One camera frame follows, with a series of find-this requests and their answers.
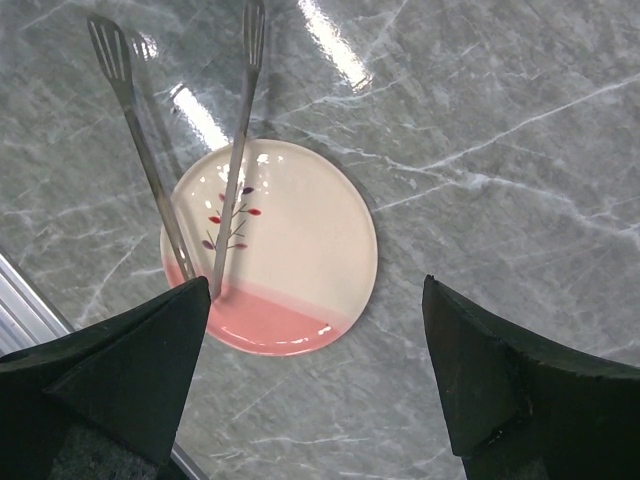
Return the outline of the steel serving tongs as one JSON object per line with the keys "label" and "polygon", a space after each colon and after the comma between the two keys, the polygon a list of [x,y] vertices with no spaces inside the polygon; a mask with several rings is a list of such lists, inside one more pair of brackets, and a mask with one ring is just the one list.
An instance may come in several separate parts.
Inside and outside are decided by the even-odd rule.
{"label": "steel serving tongs", "polygon": [[[131,58],[124,33],[114,21],[97,13],[88,14],[86,24],[100,69],[114,91],[128,125],[178,266],[185,279],[192,279],[196,273],[184,236],[137,115]],[[210,296],[213,300],[220,296],[222,290],[227,251],[232,236],[231,222],[235,215],[235,203],[238,198],[239,173],[263,62],[265,25],[265,4],[262,1],[246,2],[243,11],[244,71],[241,108],[232,143],[221,223],[215,242],[215,258],[210,282]]]}

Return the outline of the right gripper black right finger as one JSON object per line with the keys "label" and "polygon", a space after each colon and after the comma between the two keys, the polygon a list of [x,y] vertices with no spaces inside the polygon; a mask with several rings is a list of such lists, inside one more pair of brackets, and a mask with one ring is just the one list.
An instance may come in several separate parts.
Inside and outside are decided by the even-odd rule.
{"label": "right gripper black right finger", "polygon": [[422,310],[452,452],[467,478],[638,478],[638,368],[549,340],[433,276]]}

